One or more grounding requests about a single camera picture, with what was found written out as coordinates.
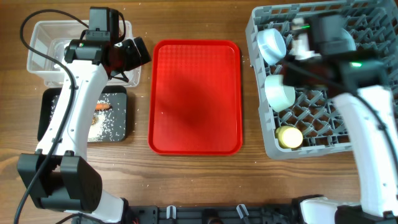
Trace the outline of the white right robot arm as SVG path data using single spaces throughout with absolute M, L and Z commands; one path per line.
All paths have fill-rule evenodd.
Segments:
M 300 215 L 304 223 L 396 223 L 397 126 L 387 68 L 375 50 L 353 50 L 343 27 L 333 12 L 295 18 L 298 40 L 283 61 L 284 83 L 328 88 L 352 145 L 361 199 L 308 198 Z

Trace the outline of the orange carrot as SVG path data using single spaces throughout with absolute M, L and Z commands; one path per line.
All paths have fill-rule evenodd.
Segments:
M 109 103 L 98 103 L 95 107 L 96 111 L 100 110 L 108 110 L 111 108 L 111 105 Z

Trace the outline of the red serving tray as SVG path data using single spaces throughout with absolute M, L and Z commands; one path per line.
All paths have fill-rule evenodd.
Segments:
M 240 49 L 230 40 L 154 48 L 148 145 L 162 155 L 229 156 L 243 145 Z

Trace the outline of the black food waste tray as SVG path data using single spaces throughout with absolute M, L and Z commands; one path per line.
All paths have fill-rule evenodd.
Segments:
M 40 111 L 37 139 L 41 140 L 55 112 L 60 88 L 44 91 Z M 88 142 L 117 142 L 126 137 L 127 131 L 127 91 L 123 86 L 107 86 L 100 94 L 99 104 L 108 104 L 110 108 L 94 112 L 94 121 L 90 126 Z

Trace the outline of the clear plastic waste bin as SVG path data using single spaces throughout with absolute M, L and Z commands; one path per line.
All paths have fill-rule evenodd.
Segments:
M 125 39 L 131 39 L 137 47 L 140 56 L 150 57 L 144 41 L 132 34 L 132 25 L 129 21 L 119 22 L 120 31 L 125 31 Z M 39 21 L 35 24 L 30 46 L 35 50 L 52 57 L 63 64 L 65 47 L 73 39 L 79 39 L 86 27 L 77 21 Z M 27 56 L 27 71 L 44 80 L 44 85 L 49 88 L 63 86 L 65 71 L 52 61 L 33 52 Z

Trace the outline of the large light blue plate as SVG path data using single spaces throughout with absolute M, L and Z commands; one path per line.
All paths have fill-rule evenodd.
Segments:
M 342 29 L 342 38 L 346 42 L 349 51 L 356 51 L 355 41 L 351 34 L 345 29 Z

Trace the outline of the green bowl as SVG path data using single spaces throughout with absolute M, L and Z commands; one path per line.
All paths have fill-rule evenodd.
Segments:
M 264 82 L 268 104 L 275 112 L 281 112 L 295 103 L 295 88 L 283 84 L 283 75 L 269 75 Z

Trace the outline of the white rice pile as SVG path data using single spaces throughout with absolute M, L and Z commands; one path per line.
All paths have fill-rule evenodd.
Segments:
M 109 103 L 111 108 L 94 112 L 99 118 L 90 126 L 88 142 L 122 141 L 126 135 L 127 95 L 125 93 L 102 93 L 98 103 Z

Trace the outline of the brown food scrap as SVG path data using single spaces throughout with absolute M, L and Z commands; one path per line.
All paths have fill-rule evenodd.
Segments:
M 99 118 L 97 116 L 94 116 L 93 119 L 92 119 L 91 124 L 95 125 L 98 122 L 98 120 L 99 120 Z

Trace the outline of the yellow cup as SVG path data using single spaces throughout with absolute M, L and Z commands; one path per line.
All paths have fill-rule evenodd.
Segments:
M 279 146 L 282 148 L 295 149 L 303 142 L 302 132 L 291 126 L 281 126 L 277 128 L 275 137 L 278 139 Z

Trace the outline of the grey dishwasher rack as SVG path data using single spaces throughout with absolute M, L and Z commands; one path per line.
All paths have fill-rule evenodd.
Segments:
M 259 117 L 266 154 L 271 159 L 296 159 L 345 152 L 351 150 L 342 117 L 327 96 L 318 88 L 295 91 L 295 103 L 281 112 L 269 105 L 265 93 L 265 79 L 277 75 L 282 65 L 268 65 L 257 44 L 258 32 L 277 29 L 291 55 L 291 22 L 296 17 L 308 17 L 324 12 L 336 12 L 345 17 L 345 30 L 354 39 L 358 50 L 377 50 L 388 68 L 389 86 L 397 94 L 397 4 L 395 1 L 324 1 L 300 4 L 259 6 L 252 10 L 246 26 L 246 41 L 250 64 L 256 76 L 259 93 Z M 275 138 L 281 126 L 291 126 L 303 134 L 303 143 L 296 149 L 284 149 Z

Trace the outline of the light blue bowl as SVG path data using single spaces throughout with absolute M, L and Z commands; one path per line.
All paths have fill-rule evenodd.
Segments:
M 286 56 L 285 41 L 277 29 L 259 31 L 257 44 L 263 59 L 269 65 L 277 64 Z

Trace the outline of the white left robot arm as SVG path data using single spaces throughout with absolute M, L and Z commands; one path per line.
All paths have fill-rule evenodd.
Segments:
M 34 153 L 21 154 L 18 173 L 26 187 L 21 202 L 98 223 L 138 223 L 125 198 L 103 189 L 86 160 L 95 108 L 107 82 L 128 82 L 126 72 L 150 62 L 140 37 L 127 39 L 121 12 L 91 7 L 78 39 L 66 47 L 59 66 L 65 78 L 52 120 Z

